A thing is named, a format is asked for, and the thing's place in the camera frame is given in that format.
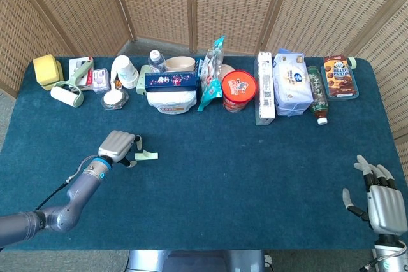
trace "red can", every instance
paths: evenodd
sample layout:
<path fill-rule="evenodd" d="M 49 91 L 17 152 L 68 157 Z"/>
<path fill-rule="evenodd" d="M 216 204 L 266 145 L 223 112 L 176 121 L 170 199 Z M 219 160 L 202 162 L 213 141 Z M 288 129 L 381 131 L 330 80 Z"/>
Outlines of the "red can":
<path fill-rule="evenodd" d="M 243 110 L 256 94 L 256 81 L 250 73 L 235 70 L 222 79 L 222 98 L 224 107 L 230 112 Z"/>

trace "white tissue package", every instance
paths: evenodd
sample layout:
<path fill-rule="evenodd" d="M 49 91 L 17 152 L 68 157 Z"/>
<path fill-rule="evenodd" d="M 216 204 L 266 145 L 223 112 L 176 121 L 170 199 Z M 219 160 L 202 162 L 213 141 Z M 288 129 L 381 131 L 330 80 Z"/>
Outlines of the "white tissue package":
<path fill-rule="evenodd" d="M 279 116 L 301 115 L 313 102 L 303 53 L 277 54 L 273 60 L 273 85 Z"/>
<path fill-rule="evenodd" d="M 147 102 L 157 108 L 160 113 L 176 115 L 187 112 L 197 103 L 197 92 L 147 92 Z"/>

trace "blue box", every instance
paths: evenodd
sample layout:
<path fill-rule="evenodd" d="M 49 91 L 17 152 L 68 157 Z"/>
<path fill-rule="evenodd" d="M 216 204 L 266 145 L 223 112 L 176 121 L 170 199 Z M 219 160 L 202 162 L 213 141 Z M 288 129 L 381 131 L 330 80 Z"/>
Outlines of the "blue box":
<path fill-rule="evenodd" d="M 146 73 L 146 92 L 182 92 L 197 89 L 195 71 Z"/>

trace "blue table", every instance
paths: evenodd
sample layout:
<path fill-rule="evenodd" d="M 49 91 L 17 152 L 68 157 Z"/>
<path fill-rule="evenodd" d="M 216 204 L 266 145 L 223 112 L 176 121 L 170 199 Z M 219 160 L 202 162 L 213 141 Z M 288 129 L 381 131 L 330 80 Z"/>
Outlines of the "blue table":
<path fill-rule="evenodd" d="M 60 58 L 67 75 L 68 58 Z M 146 57 L 131 57 L 140 69 Z M 113 57 L 95 58 L 110 69 Z M 225 57 L 253 72 L 254 57 Z M 322 65 L 322 58 L 306 58 Z M 140 134 L 159 160 L 117 165 L 74 230 L 39 233 L 11 248 L 68 249 L 345 249 L 371 248 L 368 224 L 344 209 L 342 189 L 367 205 L 357 154 L 385 165 L 407 188 L 370 64 L 357 60 L 358 99 L 330 103 L 318 126 L 310 112 L 255 126 L 254 105 L 229 113 L 214 101 L 203 113 L 160 114 L 129 90 L 121 110 L 105 111 L 85 92 L 74 109 L 25 74 L 0 154 L 0 215 L 32 210 L 79 162 L 96 154 L 112 129 Z M 66 202 L 65 192 L 49 205 Z"/>

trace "robotic hand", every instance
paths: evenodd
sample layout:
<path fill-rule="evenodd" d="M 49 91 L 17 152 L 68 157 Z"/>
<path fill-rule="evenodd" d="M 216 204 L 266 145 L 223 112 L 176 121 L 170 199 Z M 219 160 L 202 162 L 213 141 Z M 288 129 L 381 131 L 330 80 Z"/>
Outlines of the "robotic hand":
<path fill-rule="evenodd" d="M 75 227 L 82 209 L 109 170 L 112 170 L 112 165 L 119 162 L 127 167 L 133 167 L 136 164 L 136 161 L 129 162 L 125 158 L 136 137 L 139 147 L 142 143 L 140 136 L 112 131 L 99 147 L 99 156 L 95 155 L 92 162 L 68 189 L 69 203 L 67 205 L 40 210 L 41 204 L 34 211 L 0 217 L 0 250 L 13 243 L 31 239 L 40 230 L 51 229 L 66 232 Z M 75 175 L 70 176 L 61 186 L 67 185 Z"/>
<path fill-rule="evenodd" d="M 343 189 L 343 203 L 346 209 L 362 221 L 367 221 L 379 235 L 375 242 L 374 260 L 360 271 L 370 271 L 376 264 L 378 272 L 408 271 L 407 246 L 400 236 L 408 231 L 404 199 L 395 187 L 392 174 L 382 165 L 369 164 L 357 155 L 354 167 L 363 172 L 367 191 L 368 213 L 356 207 L 350 199 L 349 191 Z"/>

